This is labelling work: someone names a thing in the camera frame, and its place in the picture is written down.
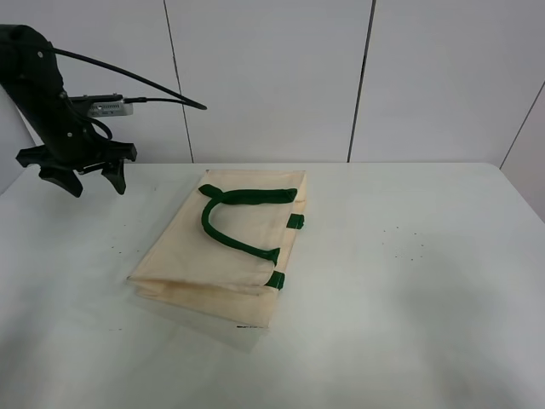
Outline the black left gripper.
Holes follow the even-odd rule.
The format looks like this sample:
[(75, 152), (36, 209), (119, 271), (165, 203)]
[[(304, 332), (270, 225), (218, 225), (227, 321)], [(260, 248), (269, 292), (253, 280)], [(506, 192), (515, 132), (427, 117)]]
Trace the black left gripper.
[(54, 167), (42, 167), (39, 177), (74, 197), (81, 196), (82, 183), (72, 170), (105, 163), (101, 175), (119, 195), (124, 195), (123, 160), (136, 160), (135, 145), (114, 141), (112, 132), (89, 116), (94, 103), (120, 100), (119, 95), (70, 98), (66, 94), (55, 97), (28, 95), (17, 100), (16, 106), (43, 144), (20, 150), (16, 160), (24, 167), (31, 164)]

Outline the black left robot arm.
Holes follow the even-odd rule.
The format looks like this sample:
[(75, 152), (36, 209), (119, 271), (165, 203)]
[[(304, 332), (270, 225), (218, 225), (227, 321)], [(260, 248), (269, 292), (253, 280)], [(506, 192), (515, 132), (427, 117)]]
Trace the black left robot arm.
[(90, 115), (93, 105), (123, 97), (69, 97), (55, 55), (52, 44), (29, 26), (1, 27), (1, 85), (42, 141), (20, 150), (16, 159), (24, 168), (38, 166), (41, 179), (75, 197), (83, 192), (78, 176), (94, 171), (123, 194), (123, 165), (135, 161), (135, 145), (114, 141), (109, 128)]

